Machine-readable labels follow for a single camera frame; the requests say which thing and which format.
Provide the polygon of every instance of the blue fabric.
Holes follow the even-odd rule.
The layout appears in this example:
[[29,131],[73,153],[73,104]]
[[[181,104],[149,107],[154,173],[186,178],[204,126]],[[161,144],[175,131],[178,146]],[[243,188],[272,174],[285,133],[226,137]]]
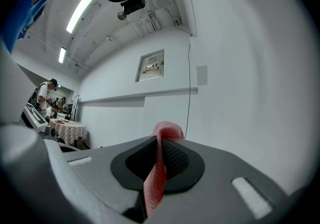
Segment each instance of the blue fabric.
[[6,17],[1,28],[4,43],[11,54],[17,39],[22,39],[27,33],[27,28],[34,22],[34,17],[46,4],[47,0],[17,0],[10,14]]

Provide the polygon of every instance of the red fabric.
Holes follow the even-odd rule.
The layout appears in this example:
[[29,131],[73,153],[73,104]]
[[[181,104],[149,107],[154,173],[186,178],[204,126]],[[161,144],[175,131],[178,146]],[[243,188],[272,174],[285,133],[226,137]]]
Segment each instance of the red fabric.
[[182,128],[173,123],[158,123],[151,135],[157,137],[156,161],[143,184],[144,201],[147,216],[151,216],[163,198],[164,183],[167,181],[166,167],[162,153],[162,136],[173,139],[184,139]]

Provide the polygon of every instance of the checkered tablecloth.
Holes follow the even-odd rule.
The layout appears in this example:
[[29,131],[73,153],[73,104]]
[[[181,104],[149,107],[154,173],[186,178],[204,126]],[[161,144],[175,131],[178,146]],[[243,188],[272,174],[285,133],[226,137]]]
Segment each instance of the checkered tablecloth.
[[80,122],[64,122],[64,124],[57,123],[59,119],[50,119],[50,127],[55,129],[55,132],[59,134],[59,137],[63,139],[64,143],[71,145],[79,137],[86,138],[86,126]]

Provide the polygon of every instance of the fluorescent light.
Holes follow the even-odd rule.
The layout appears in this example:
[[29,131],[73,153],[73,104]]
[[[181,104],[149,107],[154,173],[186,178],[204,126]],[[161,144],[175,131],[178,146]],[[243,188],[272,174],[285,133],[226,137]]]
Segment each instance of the fluorescent light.
[[75,25],[77,24],[80,16],[82,15],[82,13],[85,11],[85,9],[87,8],[87,6],[90,4],[92,0],[81,0],[79,5],[77,6],[77,8],[75,9],[68,26],[66,27],[66,31],[68,31],[69,33],[72,33],[72,31],[75,28]]
[[66,53],[66,49],[62,47],[60,51],[60,56],[59,56],[60,63],[64,63],[65,53]]

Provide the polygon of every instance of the wire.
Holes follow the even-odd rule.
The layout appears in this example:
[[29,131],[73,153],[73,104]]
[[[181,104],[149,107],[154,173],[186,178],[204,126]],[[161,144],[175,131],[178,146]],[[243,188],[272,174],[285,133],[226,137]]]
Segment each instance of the wire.
[[175,26],[177,29],[182,30],[183,32],[186,32],[186,33],[188,33],[190,36],[193,37],[193,35],[192,35],[190,32],[187,32],[187,31],[183,30],[182,28],[177,27],[177,25],[176,25],[176,23],[175,23],[175,20],[174,20],[174,18],[172,17],[172,15],[171,15],[170,11],[168,10],[168,8],[165,7],[164,9],[170,14],[170,17],[171,17],[171,19],[172,19],[172,21],[173,21],[173,24],[174,24],[174,26]]
[[188,116],[187,116],[187,118],[186,118],[186,128],[185,128],[185,135],[184,135],[184,138],[186,138],[186,137],[187,137],[188,123],[189,123],[189,111],[190,111],[190,97],[191,97],[190,48],[191,48],[191,43],[190,43],[190,45],[189,45],[189,51],[188,51],[188,62],[189,62],[189,104],[188,104]]

